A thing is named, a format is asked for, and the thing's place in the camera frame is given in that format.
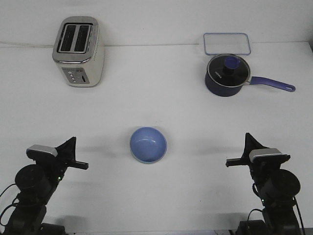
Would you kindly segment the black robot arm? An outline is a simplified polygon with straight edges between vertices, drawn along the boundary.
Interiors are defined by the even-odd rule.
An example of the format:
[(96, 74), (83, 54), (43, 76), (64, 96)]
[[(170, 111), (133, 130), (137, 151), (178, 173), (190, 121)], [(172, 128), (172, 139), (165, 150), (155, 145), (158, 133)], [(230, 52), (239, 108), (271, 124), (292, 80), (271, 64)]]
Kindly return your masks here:
[(64, 235), (65, 227), (44, 223), (46, 206), (69, 167), (87, 170), (88, 163), (76, 160), (76, 137), (57, 147), (32, 145), (26, 155), (34, 161), (18, 171), (15, 185), (20, 192), (4, 211), (13, 208), (4, 235)]
[(301, 185), (281, 164), (290, 155), (261, 145), (250, 133), (245, 134), (245, 147), (240, 158), (228, 159), (227, 167), (247, 165), (253, 180), (252, 190), (261, 200), (262, 220), (247, 218), (239, 223), (237, 235), (303, 235), (305, 229), (296, 200)]

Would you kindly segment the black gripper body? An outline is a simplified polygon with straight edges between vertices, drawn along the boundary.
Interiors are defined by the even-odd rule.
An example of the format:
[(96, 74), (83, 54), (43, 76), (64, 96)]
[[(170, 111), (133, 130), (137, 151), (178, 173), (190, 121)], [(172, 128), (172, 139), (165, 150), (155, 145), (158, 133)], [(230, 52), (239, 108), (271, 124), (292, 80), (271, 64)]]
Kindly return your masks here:
[(38, 160), (35, 161), (39, 164), (50, 177), (54, 177), (55, 179), (61, 181), (64, 177), (64, 174), (68, 167), (78, 168), (87, 170), (89, 167), (88, 163), (75, 161), (75, 162), (59, 162), (56, 158), (51, 160)]
[(291, 158), (288, 154), (280, 156), (270, 156), (256, 159), (253, 163), (249, 157), (247, 159), (235, 158), (227, 159), (226, 167), (247, 165), (249, 167), (251, 178), (255, 183), (264, 182), (269, 175), (280, 169), (281, 164), (287, 162)]

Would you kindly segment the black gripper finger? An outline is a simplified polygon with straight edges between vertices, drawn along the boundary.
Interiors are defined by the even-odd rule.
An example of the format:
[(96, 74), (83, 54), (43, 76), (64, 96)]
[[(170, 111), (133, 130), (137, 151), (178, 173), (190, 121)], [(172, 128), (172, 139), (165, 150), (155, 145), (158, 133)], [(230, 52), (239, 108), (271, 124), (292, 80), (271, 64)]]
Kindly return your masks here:
[(261, 145), (250, 133), (247, 133), (247, 156), (250, 157), (250, 153), (253, 150), (258, 149), (266, 149), (268, 147), (265, 147)]
[(57, 161), (72, 162), (72, 137), (63, 144), (55, 147), (57, 151)]
[(245, 146), (244, 146), (244, 151), (243, 151), (241, 158), (242, 159), (248, 158), (248, 133), (245, 134)]
[(72, 161), (76, 161), (76, 137), (72, 137)]

